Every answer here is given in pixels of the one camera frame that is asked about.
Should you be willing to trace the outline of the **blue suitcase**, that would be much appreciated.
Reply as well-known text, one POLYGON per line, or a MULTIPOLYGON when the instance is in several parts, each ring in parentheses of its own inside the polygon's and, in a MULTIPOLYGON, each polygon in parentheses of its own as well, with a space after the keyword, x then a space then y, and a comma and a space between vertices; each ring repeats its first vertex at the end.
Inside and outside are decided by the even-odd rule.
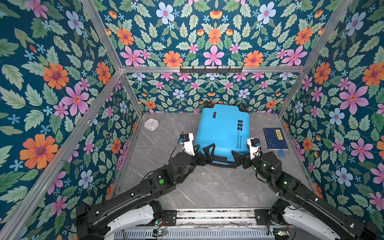
POLYGON ((205 102, 195 145, 215 144, 213 163, 210 165, 230 168, 234 161, 231 151, 248 154, 250 114, 247 105, 231 106, 205 102))

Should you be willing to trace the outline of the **dark blue book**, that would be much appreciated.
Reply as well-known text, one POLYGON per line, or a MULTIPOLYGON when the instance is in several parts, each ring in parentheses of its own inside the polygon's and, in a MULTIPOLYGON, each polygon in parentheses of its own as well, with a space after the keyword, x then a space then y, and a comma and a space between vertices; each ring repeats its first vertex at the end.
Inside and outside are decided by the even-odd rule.
POLYGON ((281 128, 263 128, 269 150, 287 150, 288 144, 281 128))

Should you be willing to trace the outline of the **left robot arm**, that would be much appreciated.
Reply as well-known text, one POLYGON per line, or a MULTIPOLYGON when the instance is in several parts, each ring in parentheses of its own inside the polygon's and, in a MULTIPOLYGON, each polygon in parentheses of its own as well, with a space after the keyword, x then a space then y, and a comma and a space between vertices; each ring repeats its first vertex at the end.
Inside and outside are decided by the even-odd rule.
POLYGON ((212 163, 210 150, 215 144, 190 155, 179 152, 169 159, 168 164, 149 172, 132 189, 101 204, 82 204, 77 207, 77 236, 80 240, 102 240, 112 232, 111 223, 120 216, 140 207, 149 207, 151 213, 149 223, 161 224, 165 213, 158 198, 172 192, 194 171, 197 166, 212 163))

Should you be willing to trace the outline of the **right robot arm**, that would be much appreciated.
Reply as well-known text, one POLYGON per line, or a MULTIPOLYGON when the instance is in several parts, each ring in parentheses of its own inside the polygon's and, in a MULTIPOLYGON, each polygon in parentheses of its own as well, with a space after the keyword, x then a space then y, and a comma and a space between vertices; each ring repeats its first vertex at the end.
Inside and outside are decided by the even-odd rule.
POLYGON ((241 155, 232 152, 237 166, 252 168, 256 177, 279 199, 269 211, 269 220, 284 221, 322 240, 377 240, 379 230, 371 222, 363 224, 333 207, 298 179, 282 169, 273 152, 241 155))

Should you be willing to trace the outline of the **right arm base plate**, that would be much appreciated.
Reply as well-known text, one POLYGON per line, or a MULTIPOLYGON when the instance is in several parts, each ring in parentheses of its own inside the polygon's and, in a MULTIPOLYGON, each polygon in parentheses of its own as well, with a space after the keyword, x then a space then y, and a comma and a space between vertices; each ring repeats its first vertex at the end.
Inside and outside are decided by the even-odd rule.
POLYGON ((285 226, 288 223, 283 218, 284 211, 271 209, 255 209, 255 220, 258 226, 285 226))

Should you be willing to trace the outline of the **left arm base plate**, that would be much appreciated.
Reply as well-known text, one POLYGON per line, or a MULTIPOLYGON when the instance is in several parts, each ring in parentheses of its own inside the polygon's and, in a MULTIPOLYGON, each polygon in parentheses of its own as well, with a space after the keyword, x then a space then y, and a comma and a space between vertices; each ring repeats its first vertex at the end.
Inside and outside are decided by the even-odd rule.
POLYGON ((177 221, 177 210, 164 210, 156 218, 155 226, 175 226, 177 221))

